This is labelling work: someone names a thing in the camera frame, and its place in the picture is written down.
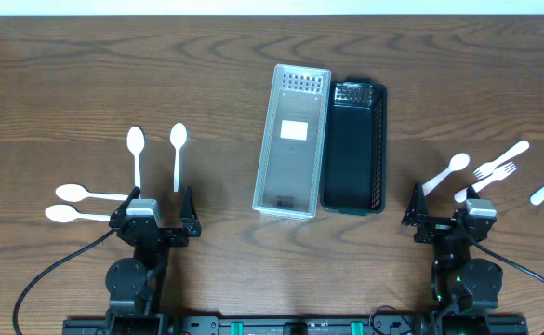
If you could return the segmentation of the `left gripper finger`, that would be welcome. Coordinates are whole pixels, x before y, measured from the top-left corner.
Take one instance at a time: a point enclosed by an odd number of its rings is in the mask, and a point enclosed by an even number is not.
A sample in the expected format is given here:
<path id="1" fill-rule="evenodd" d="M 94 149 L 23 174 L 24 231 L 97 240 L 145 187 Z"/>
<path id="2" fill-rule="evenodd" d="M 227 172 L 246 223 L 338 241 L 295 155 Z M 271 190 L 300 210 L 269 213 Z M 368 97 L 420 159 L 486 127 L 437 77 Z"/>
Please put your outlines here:
<path id="1" fill-rule="evenodd" d="M 182 207 L 179 212 L 179 218 L 182 222 L 182 227 L 188 237 L 201 236 L 201 222 L 193 205 L 191 186 L 187 186 L 185 188 Z"/>
<path id="2" fill-rule="evenodd" d="M 140 188 L 135 186 L 133 190 L 130 192 L 126 200 L 112 213 L 109 220 L 109 226 L 110 227 L 122 227 L 126 221 L 128 215 L 126 214 L 126 211 L 131 204 L 132 200 L 139 199 L 140 196 Z"/>

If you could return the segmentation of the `white plastic fork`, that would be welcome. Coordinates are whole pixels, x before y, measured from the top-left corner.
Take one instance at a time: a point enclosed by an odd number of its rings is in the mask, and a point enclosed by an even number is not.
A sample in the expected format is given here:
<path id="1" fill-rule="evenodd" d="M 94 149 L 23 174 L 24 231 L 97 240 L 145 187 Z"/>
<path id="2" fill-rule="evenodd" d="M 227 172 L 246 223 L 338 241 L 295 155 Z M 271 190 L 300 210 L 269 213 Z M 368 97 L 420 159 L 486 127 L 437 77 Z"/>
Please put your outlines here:
<path id="1" fill-rule="evenodd" d="M 513 157 L 525 152 L 529 148 L 529 146 L 530 144 L 526 140 L 518 141 L 517 143 L 512 145 L 510 149 L 508 149 L 505 153 L 500 155 L 495 160 L 481 164 L 473 171 L 473 175 L 477 179 L 482 179 L 491 175 L 497 167 L 507 161 L 510 161 Z"/>
<path id="2" fill-rule="evenodd" d="M 493 181 L 502 181 L 506 179 L 508 176 L 510 176 L 517 167 L 513 162 L 507 163 L 501 167 L 497 167 L 494 172 L 489 175 L 488 177 L 485 177 L 476 183 L 471 185 L 471 188 L 474 190 L 475 193 L 480 192 L 483 190 L 486 186 L 488 186 Z M 464 188 L 457 193 L 454 194 L 454 200 L 458 203 L 462 203 L 467 198 L 467 191 L 468 188 Z"/>

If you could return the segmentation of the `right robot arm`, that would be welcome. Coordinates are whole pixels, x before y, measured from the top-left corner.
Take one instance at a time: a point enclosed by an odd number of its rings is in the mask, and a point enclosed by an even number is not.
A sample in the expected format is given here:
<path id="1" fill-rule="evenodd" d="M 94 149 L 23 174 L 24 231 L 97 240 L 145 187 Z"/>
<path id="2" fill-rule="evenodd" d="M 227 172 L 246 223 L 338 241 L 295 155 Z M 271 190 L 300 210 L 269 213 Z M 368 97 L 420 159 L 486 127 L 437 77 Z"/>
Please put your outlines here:
<path id="1" fill-rule="evenodd" d="M 433 246 L 432 296 L 437 306 L 413 319 L 414 334 L 478 334 L 487 332 L 488 312 L 498 307 L 502 287 L 500 266 L 473 258 L 470 247 L 487 238 L 497 221 L 489 200 L 469 189 L 463 207 L 452 217 L 429 214 L 426 196 L 416 183 L 402 224 L 417 229 L 413 239 Z"/>

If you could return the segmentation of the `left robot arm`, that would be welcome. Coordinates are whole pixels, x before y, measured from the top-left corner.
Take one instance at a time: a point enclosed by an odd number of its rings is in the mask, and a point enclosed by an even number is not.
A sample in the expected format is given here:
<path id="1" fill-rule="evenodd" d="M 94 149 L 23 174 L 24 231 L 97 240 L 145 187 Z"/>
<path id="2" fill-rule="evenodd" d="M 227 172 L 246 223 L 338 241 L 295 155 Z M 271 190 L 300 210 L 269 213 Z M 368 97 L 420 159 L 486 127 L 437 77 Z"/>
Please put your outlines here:
<path id="1" fill-rule="evenodd" d="M 116 261 L 108 270 L 105 285 L 110 293 L 107 334 L 178 334 L 178 320 L 159 311 L 169 264 L 169 250 L 184 248 L 191 237 L 201 235 L 201 223 L 186 187 L 180 227 L 160 225 L 159 205 L 142 199 L 135 187 L 113 212 L 109 227 L 134 248 L 131 258 Z"/>

